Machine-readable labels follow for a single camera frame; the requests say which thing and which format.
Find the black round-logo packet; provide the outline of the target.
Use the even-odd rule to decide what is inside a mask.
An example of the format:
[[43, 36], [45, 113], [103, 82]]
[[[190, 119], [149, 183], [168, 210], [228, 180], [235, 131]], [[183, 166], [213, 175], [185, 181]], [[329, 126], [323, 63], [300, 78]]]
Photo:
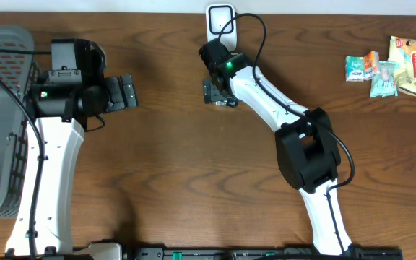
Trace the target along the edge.
[[218, 106], [227, 106], [227, 107], [230, 107], [230, 108], [235, 108], [235, 107], [238, 106], [238, 101], [234, 101], [234, 100], [221, 101], [221, 100], [219, 100], [219, 101], [216, 101], [214, 104], [218, 105]]

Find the small teal box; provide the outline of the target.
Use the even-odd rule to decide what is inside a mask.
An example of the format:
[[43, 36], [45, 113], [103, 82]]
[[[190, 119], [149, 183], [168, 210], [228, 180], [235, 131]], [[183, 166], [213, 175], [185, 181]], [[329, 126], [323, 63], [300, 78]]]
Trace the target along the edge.
[[347, 82], [365, 80], [365, 60], [363, 57], [347, 56], [344, 60], [345, 79]]

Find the small orange box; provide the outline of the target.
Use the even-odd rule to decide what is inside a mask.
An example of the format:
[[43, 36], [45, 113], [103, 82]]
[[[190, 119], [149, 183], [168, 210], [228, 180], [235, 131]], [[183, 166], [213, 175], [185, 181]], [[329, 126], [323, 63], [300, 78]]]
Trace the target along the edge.
[[365, 67], [365, 80], [371, 80], [380, 73], [379, 53], [377, 51], [371, 51], [366, 54], [363, 59]]

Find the teal candy pouch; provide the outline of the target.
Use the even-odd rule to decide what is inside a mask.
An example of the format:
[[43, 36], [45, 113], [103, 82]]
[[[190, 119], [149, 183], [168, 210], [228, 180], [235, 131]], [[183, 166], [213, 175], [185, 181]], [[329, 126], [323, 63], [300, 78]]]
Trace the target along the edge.
[[378, 72], [371, 80], [370, 98], [397, 96], [397, 84], [394, 72], [398, 64], [390, 61], [380, 61]]

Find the white blue snack bag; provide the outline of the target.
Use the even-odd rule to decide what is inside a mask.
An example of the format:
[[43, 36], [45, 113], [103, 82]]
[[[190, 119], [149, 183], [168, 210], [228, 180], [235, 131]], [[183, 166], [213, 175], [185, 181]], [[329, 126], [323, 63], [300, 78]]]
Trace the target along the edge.
[[396, 64], [394, 79], [398, 90], [416, 97], [416, 39], [391, 36], [388, 61]]

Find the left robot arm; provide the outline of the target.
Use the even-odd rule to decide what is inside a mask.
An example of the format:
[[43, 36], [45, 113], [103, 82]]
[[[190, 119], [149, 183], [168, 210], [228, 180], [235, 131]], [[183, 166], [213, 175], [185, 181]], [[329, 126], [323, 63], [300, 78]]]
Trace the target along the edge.
[[74, 170], [89, 118], [138, 106], [131, 75], [105, 77], [105, 51], [91, 40], [54, 39], [52, 68], [25, 97], [27, 165], [8, 259], [89, 259], [73, 251]]

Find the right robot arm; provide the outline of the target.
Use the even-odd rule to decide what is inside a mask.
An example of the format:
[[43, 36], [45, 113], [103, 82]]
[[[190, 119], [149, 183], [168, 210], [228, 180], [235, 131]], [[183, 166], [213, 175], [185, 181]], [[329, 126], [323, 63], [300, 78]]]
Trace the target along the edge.
[[339, 152], [346, 146], [333, 132], [327, 113], [293, 102], [249, 57], [229, 52], [218, 39], [205, 43], [199, 55], [220, 94], [244, 102], [274, 132], [279, 170], [303, 198], [314, 248], [320, 254], [342, 255], [352, 244], [337, 198]]

